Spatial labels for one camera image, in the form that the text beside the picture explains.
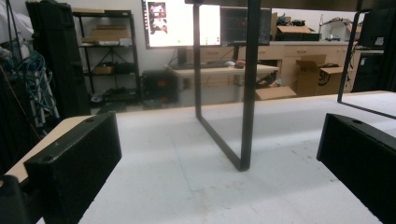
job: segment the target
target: white wall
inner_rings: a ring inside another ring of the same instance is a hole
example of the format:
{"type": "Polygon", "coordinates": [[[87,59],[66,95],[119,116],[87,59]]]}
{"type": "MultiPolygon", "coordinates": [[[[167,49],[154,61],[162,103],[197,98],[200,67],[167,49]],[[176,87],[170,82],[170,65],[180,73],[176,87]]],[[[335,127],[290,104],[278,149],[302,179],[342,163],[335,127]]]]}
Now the white wall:
{"type": "MultiPolygon", "coordinates": [[[[12,7],[16,12],[27,13],[25,1],[11,1],[12,7]]],[[[134,14],[136,43],[138,51],[138,61],[140,72],[152,69],[161,69],[167,64],[174,55],[173,49],[146,49],[143,18],[141,11],[141,0],[59,0],[69,4],[71,7],[87,7],[100,9],[130,9],[134,14]]],[[[335,17],[353,19],[353,12],[332,12],[332,11],[312,11],[312,10],[291,10],[274,8],[273,12],[277,12],[278,16],[286,13],[293,20],[305,20],[308,27],[318,31],[320,17],[323,15],[324,21],[329,21],[335,17]]]]}

